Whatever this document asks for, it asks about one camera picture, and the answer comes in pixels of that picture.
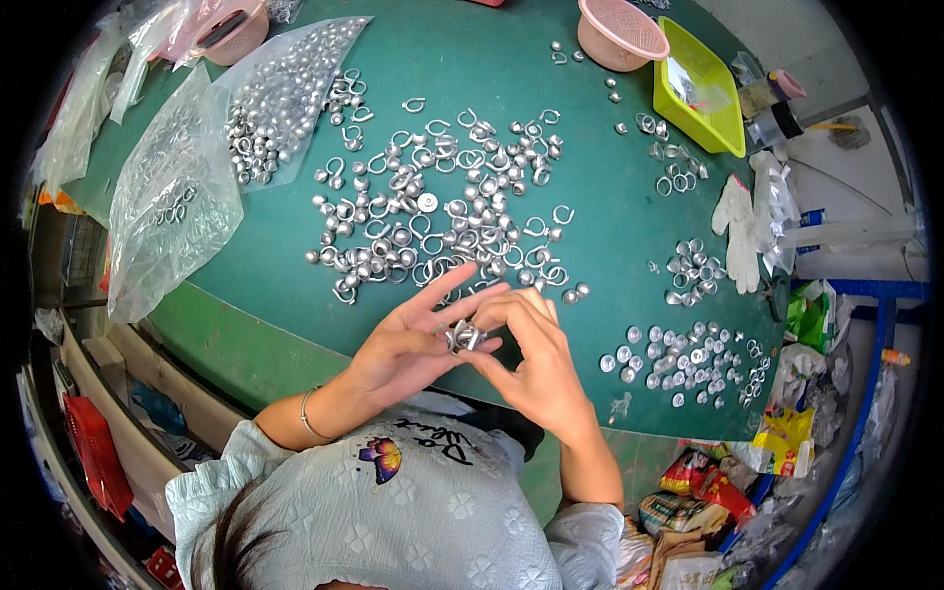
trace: plastic bag of rings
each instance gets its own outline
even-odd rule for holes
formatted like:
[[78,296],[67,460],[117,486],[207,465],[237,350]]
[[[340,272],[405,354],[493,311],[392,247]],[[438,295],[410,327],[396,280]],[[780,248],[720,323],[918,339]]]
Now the plastic bag of rings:
[[244,192],[295,180],[332,83],[372,18],[329,19],[277,35],[213,82],[207,100],[224,111],[232,174]]

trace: silver bead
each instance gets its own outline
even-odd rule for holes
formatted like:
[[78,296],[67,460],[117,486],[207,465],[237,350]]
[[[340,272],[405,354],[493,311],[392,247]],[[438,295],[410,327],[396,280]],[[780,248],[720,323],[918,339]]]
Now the silver bead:
[[531,287],[534,284],[534,273],[527,268],[518,271],[518,282],[525,287]]

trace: pink basket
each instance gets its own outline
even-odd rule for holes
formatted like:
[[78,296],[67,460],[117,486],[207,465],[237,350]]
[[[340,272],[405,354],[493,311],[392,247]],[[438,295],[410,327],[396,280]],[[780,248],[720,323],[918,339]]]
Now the pink basket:
[[631,72],[668,55],[668,39],[650,17],[625,0],[580,0],[577,39],[583,52],[615,72]]

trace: glove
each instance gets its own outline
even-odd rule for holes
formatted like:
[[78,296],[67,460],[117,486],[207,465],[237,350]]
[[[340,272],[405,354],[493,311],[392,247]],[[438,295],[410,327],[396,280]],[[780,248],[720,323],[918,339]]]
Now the glove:
[[721,198],[711,216],[711,230],[717,234],[728,231],[728,278],[737,283],[737,292],[757,291],[760,273],[757,269],[757,239],[754,234],[754,214],[750,191],[735,175],[721,191]]

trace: plastic bag of metal domes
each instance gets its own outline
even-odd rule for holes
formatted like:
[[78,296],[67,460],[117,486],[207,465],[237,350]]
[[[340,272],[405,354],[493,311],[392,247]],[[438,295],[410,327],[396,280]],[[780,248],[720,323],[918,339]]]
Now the plastic bag of metal domes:
[[109,317],[137,322],[203,266],[243,221],[239,188],[220,141],[224,111],[201,100],[202,63],[147,126],[111,201]]
[[295,180],[334,78],[373,18],[330,19],[282,33],[213,82],[228,96],[221,113],[226,148],[231,157],[243,157],[230,172],[242,175],[245,192]]

